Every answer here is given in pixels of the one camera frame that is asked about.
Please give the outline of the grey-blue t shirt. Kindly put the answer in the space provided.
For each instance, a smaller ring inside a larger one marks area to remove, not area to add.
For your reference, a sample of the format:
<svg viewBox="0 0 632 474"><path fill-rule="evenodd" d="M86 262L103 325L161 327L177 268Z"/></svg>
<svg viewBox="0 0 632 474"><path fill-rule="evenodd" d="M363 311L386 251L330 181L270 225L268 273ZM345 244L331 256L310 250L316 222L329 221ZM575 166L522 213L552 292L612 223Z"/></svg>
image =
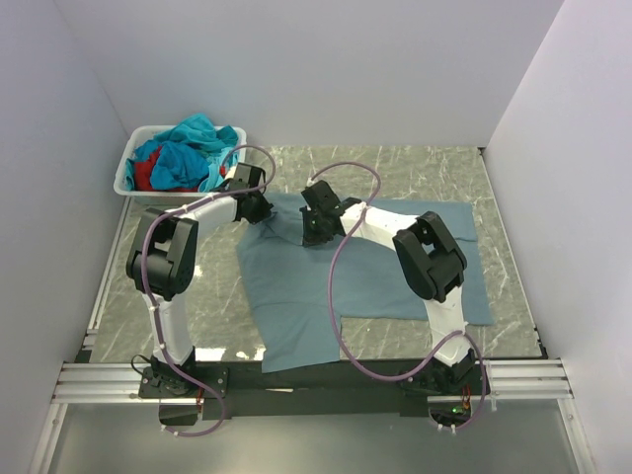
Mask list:
<svg viewBox="0 0 632 474"><path fill-rule="evenodd" d="M253 320L266 347L265 372L336 361L340 347L327 306L327 277L339 243L302 246L305 201L274 193L272 216L247 227L236 252ZM427 320L396 254L354 237L334 272L336 319Z"/></svg>

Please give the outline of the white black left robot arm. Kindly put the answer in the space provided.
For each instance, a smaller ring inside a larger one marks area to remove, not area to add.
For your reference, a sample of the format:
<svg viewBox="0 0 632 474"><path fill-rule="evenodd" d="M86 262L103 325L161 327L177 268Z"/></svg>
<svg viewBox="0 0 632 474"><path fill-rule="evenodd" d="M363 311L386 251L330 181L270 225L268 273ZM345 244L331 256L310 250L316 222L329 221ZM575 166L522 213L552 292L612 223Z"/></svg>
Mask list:
<svg viewBox="0 0 632 474"><path fill-rule="evenodd" d="M194 390L220 391L218 382L199 374L185 293L194 278L201 237L224 224L255 224L271 215L273 205L264 196L270 180L264 169L239 163L205 197L174 209L150 207L141 215L125 272L141 293L151 321L151 372L143 377L145 386L160 387L174 397Z"/></svg>

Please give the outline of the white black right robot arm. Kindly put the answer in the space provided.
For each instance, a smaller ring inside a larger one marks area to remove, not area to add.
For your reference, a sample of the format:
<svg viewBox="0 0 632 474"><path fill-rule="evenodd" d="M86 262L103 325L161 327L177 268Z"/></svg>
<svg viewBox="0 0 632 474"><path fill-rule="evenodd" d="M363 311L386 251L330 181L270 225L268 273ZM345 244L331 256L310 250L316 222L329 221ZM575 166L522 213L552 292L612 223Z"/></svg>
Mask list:
<svg viewBox="0 0 632 474"><path fill-rule="evenodd" d="M466 395L471 377L486 383L480 350L466 333L462 293L467 260L443 220L433 211L420 216L384 210L371 200L344 200L325 181L312 182L301 192L306 205L303 244L325 244L343 238L332 258L327 277L327 305L334 335L348 361L363 374L379 381L418 384L435 394ZM393 251L405 282L425 305L432 332L431 352L414 368L397 375L382 375L357 360L343 341L336 322L333 282L336 263L354 237Z"/></svg>

